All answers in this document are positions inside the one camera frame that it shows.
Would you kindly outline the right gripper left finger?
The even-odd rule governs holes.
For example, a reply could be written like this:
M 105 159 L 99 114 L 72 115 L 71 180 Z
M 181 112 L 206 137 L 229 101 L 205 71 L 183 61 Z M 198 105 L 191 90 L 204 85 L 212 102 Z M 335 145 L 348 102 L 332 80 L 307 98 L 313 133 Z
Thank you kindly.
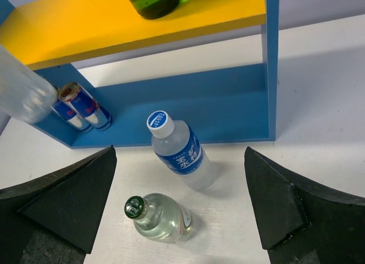
M 91 253 L 117 163 L 105 148 L 1 189 L 1 263 L 83 263 Z

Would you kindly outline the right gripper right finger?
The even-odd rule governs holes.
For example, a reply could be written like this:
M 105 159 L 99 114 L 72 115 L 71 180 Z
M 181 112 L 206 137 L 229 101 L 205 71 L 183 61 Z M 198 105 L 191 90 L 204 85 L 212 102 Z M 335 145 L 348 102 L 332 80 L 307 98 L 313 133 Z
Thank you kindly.
M 364 263 L 364 198 L 329 188 L 251 147 L 245 175 L 270 263 Z

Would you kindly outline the Pocari Sweat bottle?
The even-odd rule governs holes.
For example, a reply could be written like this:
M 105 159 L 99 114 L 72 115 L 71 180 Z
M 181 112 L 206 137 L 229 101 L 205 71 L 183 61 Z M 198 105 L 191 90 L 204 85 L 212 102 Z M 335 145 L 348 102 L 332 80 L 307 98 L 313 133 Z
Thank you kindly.
M 154 153 L 188 187 L 203 191 L 213 185 L 216 170 L 185 121 L 173 120 L 167 112 L 159 110 L 149 115 L 146 124 L 152 134 Z
M 11 117 L 34 124 L 51 113 L 56 89 L 1 46 L 1 108 Z

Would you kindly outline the green Perrier bottle red label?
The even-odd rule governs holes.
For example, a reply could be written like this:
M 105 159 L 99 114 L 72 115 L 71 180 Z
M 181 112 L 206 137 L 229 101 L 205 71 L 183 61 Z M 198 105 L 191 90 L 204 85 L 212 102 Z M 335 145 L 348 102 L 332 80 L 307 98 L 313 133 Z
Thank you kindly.
M 164 17 L 175 10 L 181 0 L 129 0 L 144 19 Z

